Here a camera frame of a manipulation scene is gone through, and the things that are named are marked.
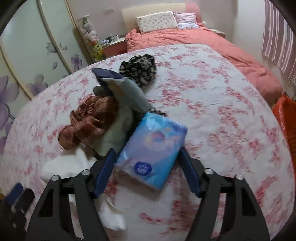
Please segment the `floral white pillow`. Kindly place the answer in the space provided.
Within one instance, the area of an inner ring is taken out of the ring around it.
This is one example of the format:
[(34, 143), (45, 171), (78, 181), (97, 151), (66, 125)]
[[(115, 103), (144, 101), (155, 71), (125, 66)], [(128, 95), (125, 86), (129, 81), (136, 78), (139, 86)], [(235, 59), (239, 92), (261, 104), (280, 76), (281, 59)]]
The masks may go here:
[(172, 11), (139, 16), (135, 18), (140, 32), (149, 33), (164, 29), (177, 29), (178, 24)]

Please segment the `white crumpled tissue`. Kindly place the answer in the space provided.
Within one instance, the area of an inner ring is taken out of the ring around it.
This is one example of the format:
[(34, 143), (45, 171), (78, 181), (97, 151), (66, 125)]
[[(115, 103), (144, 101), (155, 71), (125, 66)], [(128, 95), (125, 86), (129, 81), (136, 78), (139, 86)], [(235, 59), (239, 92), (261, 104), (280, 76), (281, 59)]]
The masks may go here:
[(95, 207), (99, 218), (105, 228), (116, 232), (126, 230), (126, 221), (123, 212), (112, 203), (111, 198), (104, 193), (116, 155), (98, 157), (95, 152), (87, 154), (85, 149), (77, 147), (74, 150), (65, 151), (60, 156), (46, 162), (41, 170), (41, 178), (48, 183), (54, 175), (63, 178), (72, 178), (83, 172), (91, 171), (93, 180), (90, 182), (89, 191), (94, 197)]

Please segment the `salmon pink duvet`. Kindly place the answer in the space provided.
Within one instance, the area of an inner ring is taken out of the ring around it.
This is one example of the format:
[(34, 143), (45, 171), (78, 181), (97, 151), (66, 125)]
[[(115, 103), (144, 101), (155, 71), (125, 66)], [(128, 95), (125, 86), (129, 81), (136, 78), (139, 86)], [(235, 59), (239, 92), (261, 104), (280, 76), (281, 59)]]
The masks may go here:
[(149, 33), (131, 30), (125, 37), (127, 51), (184, 45), (197, 52), (204, 49), (208, 54), (218, 53), (221, 60), (231, 63), (258, 90), (268, 104), (274, 104), (283, 94), (283, 86), (276, 76), (252, 55), (235, 46), (208, 28), (163, 29)]

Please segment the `pink bedside table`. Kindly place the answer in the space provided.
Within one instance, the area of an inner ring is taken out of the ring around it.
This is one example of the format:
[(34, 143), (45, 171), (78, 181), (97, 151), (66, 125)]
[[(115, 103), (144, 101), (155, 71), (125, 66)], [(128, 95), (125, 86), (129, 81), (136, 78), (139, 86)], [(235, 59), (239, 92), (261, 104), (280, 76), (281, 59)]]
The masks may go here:
[(127, 43), (125, 38), (120, 38), (103, 47), (103, 52), (107, 58), (121, 55), (127, 52)]

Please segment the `floral wardrobe sliding doors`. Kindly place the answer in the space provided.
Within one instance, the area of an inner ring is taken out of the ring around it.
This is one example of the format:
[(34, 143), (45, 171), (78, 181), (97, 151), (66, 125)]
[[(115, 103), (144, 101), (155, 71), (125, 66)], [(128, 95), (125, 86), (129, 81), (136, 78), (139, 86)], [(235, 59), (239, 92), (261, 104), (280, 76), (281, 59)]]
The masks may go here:
[(90, 64), (67, 1), (10, 1), (1, 27), (1, 152), (19, 110)]

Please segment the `floral pink tablecloth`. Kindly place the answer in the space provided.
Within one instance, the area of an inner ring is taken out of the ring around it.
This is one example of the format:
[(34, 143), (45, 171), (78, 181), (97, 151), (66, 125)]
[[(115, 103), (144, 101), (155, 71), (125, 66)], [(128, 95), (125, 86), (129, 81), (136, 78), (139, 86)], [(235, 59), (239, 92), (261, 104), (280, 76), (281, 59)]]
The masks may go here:
[[(218, 53), (184, 45), (152, 47), (109, 58), (94, 67), (118, 71), (136, 55), (154, 56), (157, 76), (148, 101), (188, 128), (185, 146), (191, 157), (222, 176), (242, 174), (250, 185), (275, 237), (292, 214), (295, 178), (280, 125), (257, 89)], [(36, 198), (45, 188), (41, 169), (62, 153), (58, 134), (70, 113), (98, 85), (85, 67), (51, 85), (19, 110), (1, 156), (1, 190), (20, 182)], [(156, 192), (124, 173), (111, 176), (106, 193), (127, 223), (111, 240), (184, 240), (200, 200), (191, 193), (182, 169), (173, 168)]]

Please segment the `blue tissue pack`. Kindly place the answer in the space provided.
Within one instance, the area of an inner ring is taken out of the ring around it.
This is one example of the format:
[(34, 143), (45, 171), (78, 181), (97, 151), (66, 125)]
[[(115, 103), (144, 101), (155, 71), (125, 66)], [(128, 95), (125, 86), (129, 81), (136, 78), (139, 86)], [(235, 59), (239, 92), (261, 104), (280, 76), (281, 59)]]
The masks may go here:
[(154, 190), (161, 190), (184, 144), (188, 128), (146, 113), (122, 149), (116, 167)]

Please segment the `red brown plaid cloth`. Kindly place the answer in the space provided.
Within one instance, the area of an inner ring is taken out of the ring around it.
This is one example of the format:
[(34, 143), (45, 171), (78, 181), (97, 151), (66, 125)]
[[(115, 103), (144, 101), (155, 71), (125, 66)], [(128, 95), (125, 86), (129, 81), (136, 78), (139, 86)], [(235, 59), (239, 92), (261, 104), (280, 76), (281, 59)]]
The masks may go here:
[(59, 144), (73, 149), (79, 144), (89, 145), (102, 137), (117, 117), (119, 104), (113, 96), (90, 96), (71, 111), (71, 124), (59, 133)]

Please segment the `beige pink headboard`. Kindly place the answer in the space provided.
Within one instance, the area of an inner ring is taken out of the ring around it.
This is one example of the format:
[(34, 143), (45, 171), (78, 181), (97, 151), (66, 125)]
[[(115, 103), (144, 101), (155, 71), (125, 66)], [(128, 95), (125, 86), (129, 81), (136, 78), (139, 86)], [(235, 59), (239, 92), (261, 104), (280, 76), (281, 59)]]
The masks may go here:
[(202, 22), (200, 8), (196, 3), (161, 3), (161, 4), (147, 4), (142, 6), (134, 6), (132, 8), (122, 9), (122, 17), (125, 23), (127, 32), (133, 29), (138, 30), (136, 17), (155, 14), (163, 11), (178, 11), (184, 13), (196, 13), (198, 23)]

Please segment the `orange laundry basket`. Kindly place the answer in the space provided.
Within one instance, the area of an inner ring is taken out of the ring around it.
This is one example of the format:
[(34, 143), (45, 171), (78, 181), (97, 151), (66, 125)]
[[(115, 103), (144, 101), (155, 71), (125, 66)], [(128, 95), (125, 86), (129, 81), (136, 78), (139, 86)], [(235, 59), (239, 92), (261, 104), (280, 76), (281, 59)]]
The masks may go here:
[(296, 105), (287, 95), (281, 96), (273, 107), (275, 115), (283, 134), (287, 140), (292, 162), (295, 164), (295, 148), (296, 148)]

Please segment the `wall power outlet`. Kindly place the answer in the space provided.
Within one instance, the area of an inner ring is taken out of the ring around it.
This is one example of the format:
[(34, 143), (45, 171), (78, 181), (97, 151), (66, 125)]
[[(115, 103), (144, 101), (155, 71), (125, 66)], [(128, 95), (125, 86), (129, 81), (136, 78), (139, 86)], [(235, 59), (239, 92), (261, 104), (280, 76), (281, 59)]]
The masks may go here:
[(106, 9), (103, 10), (103, 12), (104, 12), (105, 14), (112, 13), (112, 12), (114, 12), (114, 7), (106, 8)]

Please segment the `plush toy hanging stack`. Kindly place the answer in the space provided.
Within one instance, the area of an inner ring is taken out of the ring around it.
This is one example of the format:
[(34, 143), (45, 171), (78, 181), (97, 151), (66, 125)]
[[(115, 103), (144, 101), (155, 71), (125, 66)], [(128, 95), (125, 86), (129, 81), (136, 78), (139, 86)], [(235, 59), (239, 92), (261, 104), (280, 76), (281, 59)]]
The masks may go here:
[(97, 33), (90, 22), (88, 16), (82, 18), (82, 26), (80, 28), (80, 33), (86, 43), (87, 50), (90, 51), (91, 56), (95, 62), (99, 62), (104, 59), (104, 52), (102, 46), (100, 45)]

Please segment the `pink striped curtain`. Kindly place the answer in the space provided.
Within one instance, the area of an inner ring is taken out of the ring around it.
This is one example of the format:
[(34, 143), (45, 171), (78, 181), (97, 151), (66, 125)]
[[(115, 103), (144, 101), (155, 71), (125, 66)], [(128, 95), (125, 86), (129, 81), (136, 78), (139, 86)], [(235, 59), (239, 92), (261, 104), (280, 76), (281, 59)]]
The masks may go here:
[(265, 1), (262, 54), (288, 78), (295, 76), (295, 35), (271, 1)]

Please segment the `pink striped pillow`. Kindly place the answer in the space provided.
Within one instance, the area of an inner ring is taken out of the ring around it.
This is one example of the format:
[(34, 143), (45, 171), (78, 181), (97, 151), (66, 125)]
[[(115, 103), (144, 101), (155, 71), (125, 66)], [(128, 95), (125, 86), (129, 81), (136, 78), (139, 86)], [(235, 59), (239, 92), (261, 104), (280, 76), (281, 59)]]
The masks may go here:
[(198, 29), (196, 14), (174, 11), (179, 29)]

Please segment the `grey blue snack packet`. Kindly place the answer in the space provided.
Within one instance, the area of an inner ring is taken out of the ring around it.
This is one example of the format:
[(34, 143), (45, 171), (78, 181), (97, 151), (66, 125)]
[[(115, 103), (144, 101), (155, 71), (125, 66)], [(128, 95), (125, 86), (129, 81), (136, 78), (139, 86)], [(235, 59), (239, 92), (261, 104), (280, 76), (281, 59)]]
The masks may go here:
[(138, 113), (145, 113), (152, 109), (143, 90), (133, 80), (102, 68), (93, 68), (92, 73), (99, 83), (99, 86), (93, 89), (95, 95), (114, 96), (119, 103), (129, 106)]

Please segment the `black white patterned scrunchie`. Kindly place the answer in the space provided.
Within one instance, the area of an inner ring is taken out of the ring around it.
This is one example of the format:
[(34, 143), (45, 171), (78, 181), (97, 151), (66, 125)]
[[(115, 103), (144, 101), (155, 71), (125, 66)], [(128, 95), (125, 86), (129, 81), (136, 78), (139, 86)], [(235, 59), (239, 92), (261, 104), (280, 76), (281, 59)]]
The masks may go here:
[(128, 62), (121, 63), (119, 73), (132, 79), (140, 88), (144, 89), (157, 74), (155, 59), (148, 54), (134, 56)]

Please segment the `white mug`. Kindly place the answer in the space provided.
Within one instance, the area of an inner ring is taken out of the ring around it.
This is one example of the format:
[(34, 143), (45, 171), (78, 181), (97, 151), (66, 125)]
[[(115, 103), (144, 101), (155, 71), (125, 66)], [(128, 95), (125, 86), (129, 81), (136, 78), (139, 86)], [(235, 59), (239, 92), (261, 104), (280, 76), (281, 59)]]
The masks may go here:
[(114, 35), (114, 36), (111, 37), (111, 41), (112, 42), (116, 42), (118, 40), (119, 40), (119, 36), (118, 35)]

